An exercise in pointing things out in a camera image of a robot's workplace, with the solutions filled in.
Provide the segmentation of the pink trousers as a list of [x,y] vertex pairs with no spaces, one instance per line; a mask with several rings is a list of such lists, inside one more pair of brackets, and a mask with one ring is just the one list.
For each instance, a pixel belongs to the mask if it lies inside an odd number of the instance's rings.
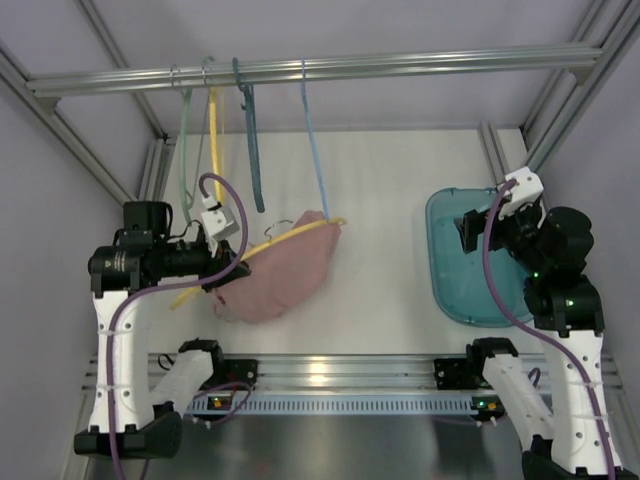
[[[290,229],[322,219],[322,212],[307,210]],[[246,260],[251,269],[248,277],[214,290],[214,315],[226,321],[261,324],[309,300],[328,278],[342,227],[313,229]]]

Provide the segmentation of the yellow hanger with trousers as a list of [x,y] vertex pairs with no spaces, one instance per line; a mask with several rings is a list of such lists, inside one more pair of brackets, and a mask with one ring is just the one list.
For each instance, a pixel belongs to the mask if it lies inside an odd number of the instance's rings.
[[[322,220],[317,220],[314,222],[310,222],[304,225],[300,225],[298,227],[294,227],[290,230],[288,230],[285,233],[282,233],[274,238],[269,238],[267,241],[256,245],[256,246],[252,246],[247,252],[245,252],[242,256],[242,260],[246,261],[248,259],[250,259],[251,257],[285,241],[288,240],[289,238],[293,238],[297,235],[306,233],[308,231],[311,231],[313,229],[317,229],[326,225],[338,225],[338,226],[345,226],[347,225],[348,222],[345,218],[343,217],[334,217],[334,218],[330,218],[330,219],[322,219]],[[169,305],[169,309],[171,311],[175,311],[176,309],[178,309],[180,306],[182,306],[183,304],[187,303],[192,297],[194,297],[195,295],[197,295],[199,292],[201,291],[200,287],[190,287],[189,289],[185,290],[183,293],[180,293],[175,300]]]

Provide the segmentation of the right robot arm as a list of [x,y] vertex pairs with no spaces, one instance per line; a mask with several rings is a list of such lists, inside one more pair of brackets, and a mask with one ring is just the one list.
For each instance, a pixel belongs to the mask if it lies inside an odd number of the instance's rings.
[[507,251],[526,271],[524,298],[549,370],[552,402],[521,370],[521,358],[504,338],[467,347],[478,374],[498,395],[519,436],[527,479],[632,479],[609,429],[602,381],[604,316],[600,295],[583,270],[594,244],[582,212],[539,204],[498,219],[472,210],[454,221],[464,252]]

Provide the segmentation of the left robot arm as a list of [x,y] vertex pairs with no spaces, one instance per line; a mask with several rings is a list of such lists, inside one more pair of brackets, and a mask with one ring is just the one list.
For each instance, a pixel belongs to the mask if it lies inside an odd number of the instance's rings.
[[149,385],[152,315],[143,297],[163,291],[160,283],[169,278],[195,277],[199,288],[210,291],[249,274],[227,240],[244,230],[244,217],[208,200],[193,241],[172,236],[172,219],[166,202],[127,202],[113,242],[89,260],[99,335],[97,383],[88,426],[74,437],[78,455],[115,461],[174,457],[187,407],[199,391],[226,376],[219,343],[195,339],[180,346],[157,386]]

